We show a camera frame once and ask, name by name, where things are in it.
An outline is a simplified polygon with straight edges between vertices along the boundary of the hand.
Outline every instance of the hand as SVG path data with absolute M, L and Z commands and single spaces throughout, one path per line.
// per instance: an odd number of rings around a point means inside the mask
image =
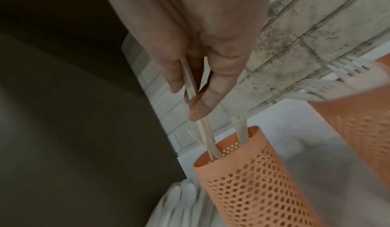
M 184 85 L 187 56 L 199 88 L 208 57 L 211 73 L 196 98 L 184 100 L 189 119 L 209 114 L 233 89 L 267 15 L 269 0 L 109 0 L 157 64 L 172 93 Z

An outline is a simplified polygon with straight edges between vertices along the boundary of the orange basket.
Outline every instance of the orange basket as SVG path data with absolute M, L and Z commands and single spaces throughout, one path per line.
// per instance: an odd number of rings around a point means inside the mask
M 390 86 L 309 104 L 390 186 Z
M 208 153 L 194 164 L 198 179 L 229 227 L 322 226 L 283 162 L 259 127 L 248 129 L 240 146 L 236 134 L 217 143 L 226 156 Z

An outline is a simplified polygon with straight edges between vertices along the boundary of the orange perforated cup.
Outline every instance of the orange perforated cup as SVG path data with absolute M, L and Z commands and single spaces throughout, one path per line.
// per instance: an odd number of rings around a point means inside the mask
M 309 104 L 390 186 L 390 86 Z
M 259 127 L 239 146 L 236 134 L 216 146 L 225 154 L 200 156 L 194 170 L 229 227 L 322 226 Z

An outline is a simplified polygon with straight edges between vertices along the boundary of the finger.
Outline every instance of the finger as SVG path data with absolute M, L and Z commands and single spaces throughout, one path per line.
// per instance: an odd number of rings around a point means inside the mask
M 208 86 L 204 87 L 205 91 L 201 97 L 189 104 L 188 118 L 191 121 L 207 116 L 234 88 L 249 55 L 250 52 L 241 56 L 224 57 L 216 52 L 209 53 L 208 60 L 213 74 L 211 74 Z
M 168 82 L 169 91 L 171 93 L 179 92 L 184 86 L 183 70 L 180 60 L 164 61 L 152 59 L 152 61 L 156 62 L 163 77 Z
M 199 89 L 204 72 L 204 58 L 187 57 L 187 61 L 188 65 L 190 66 L 191 73 L 194 77 L 196 87 Z M 184 102 L 188 104 L 189 101 L 190 100 L 186 90 L 184 93 Z

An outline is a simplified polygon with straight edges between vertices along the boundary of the dark panel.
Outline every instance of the dark panel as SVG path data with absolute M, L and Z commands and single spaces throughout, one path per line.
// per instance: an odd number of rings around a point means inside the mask
M 107 0 L 0 0 L 0 13 L 116 47 L 127 33 Z
M 1 22 L 0 226 L 145 226 L 183 178 L 119 49 Z

